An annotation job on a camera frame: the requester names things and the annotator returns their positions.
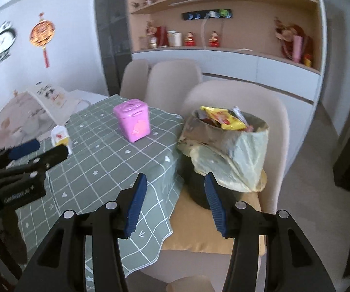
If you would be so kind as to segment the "yellow red snack wrapper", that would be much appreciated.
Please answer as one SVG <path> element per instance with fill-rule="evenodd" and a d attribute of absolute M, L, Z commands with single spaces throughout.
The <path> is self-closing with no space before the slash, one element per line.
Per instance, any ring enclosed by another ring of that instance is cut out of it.
<path fill-rule="evenodd" d="M 223 130 L 246 130 L 247 128 L 243 121 L 233 116 L 227 109 L 200 106 L 197 114 L 201 121 Z"/>

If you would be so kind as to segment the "black trash bin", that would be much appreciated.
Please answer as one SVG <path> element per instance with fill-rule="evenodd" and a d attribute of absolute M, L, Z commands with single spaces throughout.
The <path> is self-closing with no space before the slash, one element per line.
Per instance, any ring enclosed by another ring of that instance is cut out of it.
<path fill-rule="evenodd" d="M 205 174 L 200 175 L 194 169 L 190 157 L 182 156 L 181 176 L 185 180 L 186 189 L 191 199 L 202 208 L 210 210 L 210 200 L 213 201 L 213 208 L 221 209 L 221 203 L 215 187 L 218 187 L 215 179 L 208 178 L 208 195 L 205 193 Z"/>

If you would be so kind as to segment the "white yellow small wrapper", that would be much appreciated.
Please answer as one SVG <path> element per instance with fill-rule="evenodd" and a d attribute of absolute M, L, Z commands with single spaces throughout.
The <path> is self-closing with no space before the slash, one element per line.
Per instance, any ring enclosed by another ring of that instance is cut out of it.
<path fill-rule="evenodd" d="M 51 143 L 53 147 L 64 145 L 68 149 L 69 155 L 72 154 L 71 138 L 67 132 L 67 128 L 63 125 L 55 126 L 50 133 Z"/>

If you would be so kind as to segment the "green checked tablecloth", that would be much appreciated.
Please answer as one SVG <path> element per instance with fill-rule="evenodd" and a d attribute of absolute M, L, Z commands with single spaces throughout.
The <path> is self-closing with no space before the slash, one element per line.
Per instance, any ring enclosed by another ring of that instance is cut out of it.
<path fill-rule="evenodd" d="M 137 228 L 119 242 L 123 271 L 130 275 L 158 260 L 172 234 L 170 216 L 183 186 L 176 145 L 184 121 L 179 115 L 149 108 L 150 134 L 129 142 L 113 112 L 123 101 L 114 95 L 71 116 L 67 124 L 71 155 L 48 172 L 46 195 L 17 210 L 28 255 L 34 254 L 66 210 L 93 212 L 132 187 L 143 173 L 147 193 Z"/>

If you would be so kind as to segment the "beige chair near bag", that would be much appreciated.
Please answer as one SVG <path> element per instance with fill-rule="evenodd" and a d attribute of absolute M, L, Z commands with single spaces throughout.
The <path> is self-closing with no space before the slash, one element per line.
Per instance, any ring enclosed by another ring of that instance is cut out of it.
<path fill-rule="evenodd" d="M 275 214 L 285 175 L 289 122 L 285 105 L 268 89 L 240 81 L 205 81 L 194 87 L 182 105 L 187 116 L 200 105 L 219 108 L 238 106 L 258 116 L 270 127 L 264 169 L 267 185 L 258 195 L 243 194 L 247 203 L 264 213 Z M 165 291 L 167 284 L 183 277 L 204 275 L 215 291 L 221 291 L 229 268 L 230 255 L 161 250 L 151 266 L 130 274 L 126 281 L 132 291 Z"/>

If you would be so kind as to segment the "pink plastic lidded box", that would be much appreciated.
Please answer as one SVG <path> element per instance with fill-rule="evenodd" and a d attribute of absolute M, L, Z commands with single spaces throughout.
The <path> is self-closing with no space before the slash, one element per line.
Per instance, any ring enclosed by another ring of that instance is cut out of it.
<path fill-rule="evenodd" d="M 115 106 L 113 112 L 118 120 L 119 128 L 130 143 L 151 133 L 149 106 L 143 101 L 127 100 Z"/>

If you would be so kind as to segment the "yellow seat cushion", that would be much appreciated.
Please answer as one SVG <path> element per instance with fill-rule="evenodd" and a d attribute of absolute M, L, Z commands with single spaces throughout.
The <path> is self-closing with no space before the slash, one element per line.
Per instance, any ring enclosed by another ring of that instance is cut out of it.
<path fill-rule="evenodd" d="M 218 232 L 211 211 L 195 203 L 187 187 L 180 192 L 170 225 L 172 234 L 165 239 L 162 250 L 232 254 L 234 240 Z"/>

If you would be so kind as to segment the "beige chair far left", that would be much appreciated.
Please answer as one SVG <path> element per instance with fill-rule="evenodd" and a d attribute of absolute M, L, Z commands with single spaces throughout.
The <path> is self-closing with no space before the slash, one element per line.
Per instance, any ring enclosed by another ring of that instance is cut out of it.
<path fill-rule="evenodd" d="M 146 59 L 132 60 L 121 80 L 120 96 L 144 101 L 151 66 Z"/>

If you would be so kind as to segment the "beige chair middle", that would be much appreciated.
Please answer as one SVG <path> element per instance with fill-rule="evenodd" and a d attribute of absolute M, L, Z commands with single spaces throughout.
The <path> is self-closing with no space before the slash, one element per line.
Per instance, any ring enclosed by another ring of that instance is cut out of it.
<path fill-rule="evenodd" d="M 194 61 L 159 62 L 149 73 L 144 102 L 150 107 L 180 115 L 185 97 L 201 82 L 202 72 Z"/>

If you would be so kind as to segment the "white sideboard cabinet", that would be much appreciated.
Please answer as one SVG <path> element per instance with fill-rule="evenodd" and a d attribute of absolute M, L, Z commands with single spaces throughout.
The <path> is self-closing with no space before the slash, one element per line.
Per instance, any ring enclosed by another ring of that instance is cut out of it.
<path fill-rule="evenodd" d="M 291 167 L 314 116 L 322 84 L 319 73 L 252 52 L 162 48 L 136 51 L 132 58 L 146 59 L 151 65 L 191 59 L 199 65 L 205 81 L 237 80 L 267 88 L 284 103 L 288 113 L 290 140 L 286 169 Z"/>

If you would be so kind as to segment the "white canister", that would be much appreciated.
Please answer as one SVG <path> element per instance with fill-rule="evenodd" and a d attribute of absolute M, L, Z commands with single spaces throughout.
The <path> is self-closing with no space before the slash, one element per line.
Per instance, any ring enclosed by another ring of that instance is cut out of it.
<path fill-rule="evenodd" d="M 167 31 L 168 45 L 169 47 L 182 47 L 183 39 L 182 34 L 175 30 Z"/>

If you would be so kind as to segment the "red figurine left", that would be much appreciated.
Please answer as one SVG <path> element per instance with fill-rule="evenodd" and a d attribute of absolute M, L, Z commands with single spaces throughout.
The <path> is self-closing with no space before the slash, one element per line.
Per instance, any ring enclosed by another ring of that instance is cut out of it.
<path fill-rule="evenodd" d="M 195 47 L 196 46 L 196 42 L 195 42 L 195 39 L 194 39 L 194 36 L 193 36 L 193 33 L 192 32 L 188 32 L 186 35 L 185 35 L 185 38 L 184 38 L 184 45 L 186 47 Z"/>

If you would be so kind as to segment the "red figurine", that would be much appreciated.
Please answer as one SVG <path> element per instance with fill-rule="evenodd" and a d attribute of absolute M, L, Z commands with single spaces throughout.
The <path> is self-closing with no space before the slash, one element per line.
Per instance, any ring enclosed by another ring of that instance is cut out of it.
<path fill-rule="evenodd" d="M 213 31 L 209 38 L 209 47 L 220 47 L 219 35 Z"/>
<path fill-rule="evenodd" d="M 185 38 L 184 38 L 184 45 L 186 47 L 195 47 L 196 46 L 196 42 L 195 42 L 195 39 L 194 39 L 194 36 L 193 36 L 193 33 L 192 32 L 188 32 L 186 35 L 185 35 Z"/>

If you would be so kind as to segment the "red figurine right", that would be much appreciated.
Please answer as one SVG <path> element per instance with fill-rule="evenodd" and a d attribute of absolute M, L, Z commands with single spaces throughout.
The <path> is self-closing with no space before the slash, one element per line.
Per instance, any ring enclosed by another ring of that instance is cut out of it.
<path fill-rule="evenodd" d="M 220 47 L 219 35 L 213 31 L 209 38 L 209 47 Z"/>

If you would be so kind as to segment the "red monkey plush decoration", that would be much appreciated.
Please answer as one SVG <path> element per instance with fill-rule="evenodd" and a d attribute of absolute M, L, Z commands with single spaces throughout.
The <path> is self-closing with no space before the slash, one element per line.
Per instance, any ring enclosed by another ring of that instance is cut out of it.
<path fill-rule="evenodd" d="M 281 45 L 283 57 L 306 67 L 314 60 L 313 39 L 297 24 L 284 24 L 275 17 L 275 37 Z"/>

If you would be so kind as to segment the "panda wall clock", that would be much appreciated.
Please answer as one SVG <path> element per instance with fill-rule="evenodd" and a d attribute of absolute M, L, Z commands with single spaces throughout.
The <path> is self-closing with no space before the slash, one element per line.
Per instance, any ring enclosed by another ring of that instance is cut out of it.
<path fill-rule="evenodd" d="M 0 26 L 0 63 L 9 56 L 9 50 L 16 40 L 17 34 L 10 21 L 5 21 Z"/>

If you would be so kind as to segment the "red gold wall ornament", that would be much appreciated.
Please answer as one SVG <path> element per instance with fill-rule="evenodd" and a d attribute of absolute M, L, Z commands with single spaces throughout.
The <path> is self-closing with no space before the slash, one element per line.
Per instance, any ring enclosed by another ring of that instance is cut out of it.
<path fill-rule="evenodd" d="M 52 41 L 55 35 L 55 25 L 50 20 L 44 18 L 44 12 L 39 14 L 39 22 L 30 32 L 30 43 L 42 49 L 44 64 L 50 67 L 46 46 Z"/>

